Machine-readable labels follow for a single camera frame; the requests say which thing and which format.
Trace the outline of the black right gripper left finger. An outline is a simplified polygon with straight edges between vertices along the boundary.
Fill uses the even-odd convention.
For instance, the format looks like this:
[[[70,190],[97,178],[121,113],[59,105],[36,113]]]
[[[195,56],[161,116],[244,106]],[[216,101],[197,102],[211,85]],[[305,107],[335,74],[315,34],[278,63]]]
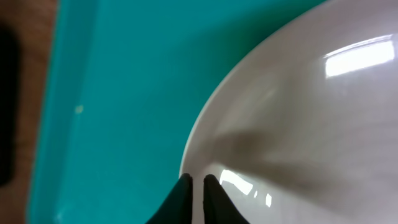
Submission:
[[[193,179],[182,174],[162,205],[147,224],[191,224],[193,203]]]

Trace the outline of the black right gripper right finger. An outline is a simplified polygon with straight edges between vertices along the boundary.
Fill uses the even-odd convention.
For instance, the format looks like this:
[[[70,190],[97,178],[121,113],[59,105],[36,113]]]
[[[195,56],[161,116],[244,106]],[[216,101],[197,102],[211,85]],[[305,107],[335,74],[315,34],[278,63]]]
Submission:
[[[205,224],[248,224],[213,174],[203,180]]]

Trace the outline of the pink plate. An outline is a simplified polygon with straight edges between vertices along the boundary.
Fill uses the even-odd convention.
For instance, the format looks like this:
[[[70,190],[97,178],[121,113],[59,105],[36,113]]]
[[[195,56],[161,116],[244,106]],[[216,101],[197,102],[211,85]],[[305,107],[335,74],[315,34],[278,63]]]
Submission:
[[[397,0],[326,1],[213,92],[188,138],[193,222],[213,174],[249,223],[397,222]]]

